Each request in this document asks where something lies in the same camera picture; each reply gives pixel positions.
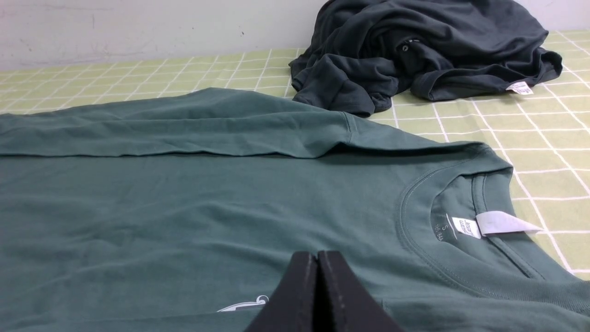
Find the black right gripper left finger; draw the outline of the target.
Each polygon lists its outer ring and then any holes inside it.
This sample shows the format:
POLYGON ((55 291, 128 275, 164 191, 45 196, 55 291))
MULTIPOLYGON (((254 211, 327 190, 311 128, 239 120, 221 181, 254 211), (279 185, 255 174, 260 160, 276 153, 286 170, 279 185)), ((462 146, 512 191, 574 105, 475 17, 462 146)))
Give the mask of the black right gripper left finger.
POLYGON ((270 300, 247 332, 311 332, 318 263, 309 252, 295 252, 270 300))

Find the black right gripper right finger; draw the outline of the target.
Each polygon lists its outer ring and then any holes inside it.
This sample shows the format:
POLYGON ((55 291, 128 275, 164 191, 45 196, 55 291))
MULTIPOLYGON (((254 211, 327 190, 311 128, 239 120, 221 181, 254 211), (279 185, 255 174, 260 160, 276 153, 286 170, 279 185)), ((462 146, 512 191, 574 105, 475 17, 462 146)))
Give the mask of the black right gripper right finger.
POLYGON ((318 252, 318 332, 402 332, 367 292, 343 255, 318 252))

